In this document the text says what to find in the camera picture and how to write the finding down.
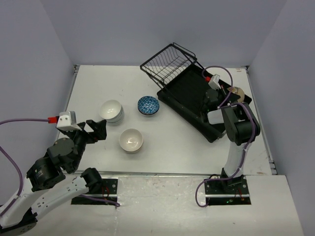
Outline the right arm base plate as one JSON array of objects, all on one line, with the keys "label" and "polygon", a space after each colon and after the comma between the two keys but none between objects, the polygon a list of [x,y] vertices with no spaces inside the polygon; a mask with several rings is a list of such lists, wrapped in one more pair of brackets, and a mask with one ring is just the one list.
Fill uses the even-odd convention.
[{"label": "right arm base plate", "polygon": [[218,175],[211,175],[214,181],[204,184],[206,206],[250,205],[250,192],[244,176],[229,181],[219,181]]}]

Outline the light blue ribbed bowl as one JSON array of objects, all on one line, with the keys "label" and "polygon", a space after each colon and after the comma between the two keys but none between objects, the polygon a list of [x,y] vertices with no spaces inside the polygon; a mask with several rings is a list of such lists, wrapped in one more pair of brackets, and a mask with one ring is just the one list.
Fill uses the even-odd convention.
[{"label": "light blue ribbed bowl", "polygon": [[109,125],[115,126],[115,125],[120,124],[123,121],[124,116],[125,114],[121,113],[119,116],[116,116],[115,118],[112,118],[112,119],[107,119],[106,121]]},{"label": "light blue ribbed bowl", "polygon": [[123,107],[112,107],[112,108],[106,108],[103,111],[103,118],[110,123],[118,122],[121,119],[121,116],[123,115]]},{"label": "light blue ribbed bowl", "polygon": [[104,102],[99,109],[100,117],[107,121],[117,120],[122,112],[123,107],[117,100],[108,100]]}]

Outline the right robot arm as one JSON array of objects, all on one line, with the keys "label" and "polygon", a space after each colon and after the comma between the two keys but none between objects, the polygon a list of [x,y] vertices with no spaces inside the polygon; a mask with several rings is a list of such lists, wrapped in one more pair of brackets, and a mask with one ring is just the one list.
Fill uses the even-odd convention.
[{"label": "right robot arm", "polygon": [[219,108],[223,124],[230,141],[227,161],[217,178],[210,177],[204,184],[224,193],[231,193],[244,179],[244,164],[247,153],[256,137],[260,135],[260,124],[245,101],[235,101]]}]

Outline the beige floral bowl back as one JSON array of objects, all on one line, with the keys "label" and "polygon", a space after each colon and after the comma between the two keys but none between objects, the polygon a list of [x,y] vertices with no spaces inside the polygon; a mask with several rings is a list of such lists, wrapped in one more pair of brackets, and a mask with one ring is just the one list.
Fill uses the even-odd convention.
[{"label": "beige floral bowl back", "polygon": [[237,102],[243,103],[245,100],[245,93],[240,87],[229,87],[228,91],[238,96]]}]

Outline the beige leaf pattern bowl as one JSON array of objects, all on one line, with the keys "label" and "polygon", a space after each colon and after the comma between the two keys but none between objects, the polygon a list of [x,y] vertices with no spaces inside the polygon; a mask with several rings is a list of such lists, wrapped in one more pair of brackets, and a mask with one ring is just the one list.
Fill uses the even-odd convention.
[{"label": "beige leaf pattern bowl", "polygon": [[127,129],[123,131],[119,137],[119,145],[123,143],[143,143],[144,138],[140,131],[137,129]]}]

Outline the light blue ribbed bowl back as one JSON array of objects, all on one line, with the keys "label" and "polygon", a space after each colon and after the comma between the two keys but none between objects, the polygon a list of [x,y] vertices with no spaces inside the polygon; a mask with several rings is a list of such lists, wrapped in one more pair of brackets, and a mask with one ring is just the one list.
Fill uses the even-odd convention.
[{"label": "light blue ribbed bowl back", "polygon": [[100,117],[107,121],[117,120],[122,112],[123,107],[117,100],[108,100],[104,102],[99,109]]}]

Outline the orange flower beige bowl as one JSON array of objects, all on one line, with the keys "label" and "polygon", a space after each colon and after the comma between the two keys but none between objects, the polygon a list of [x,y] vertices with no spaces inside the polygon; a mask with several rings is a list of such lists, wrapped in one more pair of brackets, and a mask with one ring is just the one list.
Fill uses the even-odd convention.
[{"label": "orange flower beige bowl", "polygon": [[141,150],[143,143],[123,143],[121,148],[129,154],[135,154]]}]

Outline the black wire dish rack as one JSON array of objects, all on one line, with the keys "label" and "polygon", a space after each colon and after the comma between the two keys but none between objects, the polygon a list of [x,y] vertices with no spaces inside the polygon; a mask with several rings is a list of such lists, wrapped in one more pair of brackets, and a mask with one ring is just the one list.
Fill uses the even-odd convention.
[{"label": "black wire dish rack", "polygon": [[[201,103],[210,86],[205,77],[212,77],[197,61],[195,54],[176,43],[164,47],[140,65],[159,87],[158,99],[174,110],[212,143],[224,136],[222,121],[209,121],[208,113],[201,112]],[[228,91],[231,83],[219,80],[221,103],[237,101],[238,96]]]}]

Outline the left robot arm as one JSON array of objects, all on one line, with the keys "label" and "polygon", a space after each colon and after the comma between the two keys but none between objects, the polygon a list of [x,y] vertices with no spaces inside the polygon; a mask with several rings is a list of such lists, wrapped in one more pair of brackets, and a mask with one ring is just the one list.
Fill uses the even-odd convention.
[{"label": "left robot arm", "polygon": [[87,120],[75,124],[57,126],[65,135],[47,148],[37,159],[25,177],[19,171],[19,188],[8,202],[0,207],[0,234],[18,236],[32,229],[40,218],[63,203],[88,192],[102,189],[102,178],[96,168],[87,168],[70,184],[51,192],[54,186],[65,180],[65,174],[77,171],[88,144],[103,141],[107,137],[106,121]]}]

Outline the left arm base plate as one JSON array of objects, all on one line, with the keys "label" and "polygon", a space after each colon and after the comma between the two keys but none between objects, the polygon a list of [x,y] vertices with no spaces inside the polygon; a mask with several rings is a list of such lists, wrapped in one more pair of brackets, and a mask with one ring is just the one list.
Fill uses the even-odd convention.
[{"label": "left arm base plate", "polygon": [[78,196],[71,200],[71,205],[99,205],[99,206],[114,206],[118,203],[118,178],[103,177],[102,184],[99,189],[88,192],[85,195],[88,198]]}]

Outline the light blue ribbed bowl front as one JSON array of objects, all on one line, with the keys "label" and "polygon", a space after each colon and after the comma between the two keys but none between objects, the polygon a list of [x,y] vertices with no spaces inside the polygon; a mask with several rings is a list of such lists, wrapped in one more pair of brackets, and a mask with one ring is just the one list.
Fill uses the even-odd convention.
[{"label": "light blue ribbed bowl front", "polygon": [[112,107],[112,108],[106,108],[103,111],[103,118],[110,123],[118,122],[121,119],[121,116],[123,115],[123,107]]}]

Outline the red patterned white bowl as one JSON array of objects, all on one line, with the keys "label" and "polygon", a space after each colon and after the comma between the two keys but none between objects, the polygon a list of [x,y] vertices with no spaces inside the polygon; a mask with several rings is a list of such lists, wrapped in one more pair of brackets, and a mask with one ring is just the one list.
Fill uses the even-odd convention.
[{"label": "red patterned white bowl", "polygon": [[137,102],[137,109],[145,116],[152,116],[160,109],[159,101],[153,96],[143,96]]}]

